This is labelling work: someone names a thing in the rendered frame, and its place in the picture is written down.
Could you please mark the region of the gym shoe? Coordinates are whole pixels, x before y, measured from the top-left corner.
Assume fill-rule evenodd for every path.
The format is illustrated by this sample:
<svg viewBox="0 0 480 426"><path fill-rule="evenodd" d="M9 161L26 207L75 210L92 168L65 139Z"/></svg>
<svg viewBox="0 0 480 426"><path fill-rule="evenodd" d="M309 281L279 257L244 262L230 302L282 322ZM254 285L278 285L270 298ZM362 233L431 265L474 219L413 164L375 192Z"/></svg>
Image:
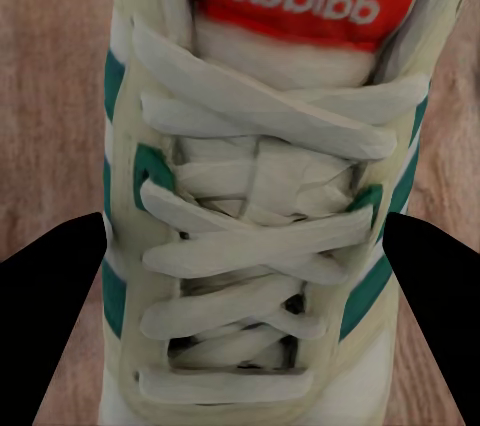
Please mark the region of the gym shoe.
<svg viewBox="0 0 480 426"><path fill-rule="evenodd" d="M465 0L114 0L97 426L383 426L437 59Z"/></svg>

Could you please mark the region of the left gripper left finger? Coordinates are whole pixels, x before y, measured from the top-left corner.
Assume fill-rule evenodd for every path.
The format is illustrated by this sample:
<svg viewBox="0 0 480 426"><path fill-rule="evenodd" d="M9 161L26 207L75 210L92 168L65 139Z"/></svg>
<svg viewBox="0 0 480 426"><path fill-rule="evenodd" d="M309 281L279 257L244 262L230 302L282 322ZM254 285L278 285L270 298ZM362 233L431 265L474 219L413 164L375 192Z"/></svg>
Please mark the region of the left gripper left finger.
<svg viewBox="0 0 480 426"><path fill-rule="evenodd" d="M0 426L32 426L106 250L96 212L0 263Z"/></svg>

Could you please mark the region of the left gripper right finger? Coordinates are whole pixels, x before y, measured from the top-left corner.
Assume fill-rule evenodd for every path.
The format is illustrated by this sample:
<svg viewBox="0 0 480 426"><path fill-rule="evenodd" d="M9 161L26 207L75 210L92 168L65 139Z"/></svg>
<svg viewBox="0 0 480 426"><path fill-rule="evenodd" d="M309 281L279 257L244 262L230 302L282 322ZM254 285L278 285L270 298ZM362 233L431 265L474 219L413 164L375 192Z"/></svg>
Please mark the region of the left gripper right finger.
<svg viewBox="0 0 480 426"><path fill-rule="evenodd" d="M397 212L382 246L466 426L480 426L480 254Z"/></svg>

